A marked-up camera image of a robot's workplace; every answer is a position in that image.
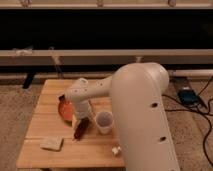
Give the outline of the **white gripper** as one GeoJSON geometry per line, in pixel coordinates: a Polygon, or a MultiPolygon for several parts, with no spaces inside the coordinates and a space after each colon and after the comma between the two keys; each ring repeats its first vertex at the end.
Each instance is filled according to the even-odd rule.
{"type": "Polygon", "coordinates": [[[91,115],[92,107],[89,100],[74,103],[73,106],[74,106],[75,117],[78,120],[82,119],[76,128],[76,133],[81,134],[87,129],[89,125],[89,119],[87,117],[91,115]]]}

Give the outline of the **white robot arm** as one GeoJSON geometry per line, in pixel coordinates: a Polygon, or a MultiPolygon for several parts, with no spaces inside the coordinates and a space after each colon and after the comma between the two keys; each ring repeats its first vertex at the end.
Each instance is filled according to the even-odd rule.
{"type": "Polygon", "coordinates": [[[162,65],[133,63],[94,84],[68,88],[65,98],[79,119],[88,115],[82,102],[110,98],[126,171],[180,171],[162,102],[168,84],[162,65]]]}

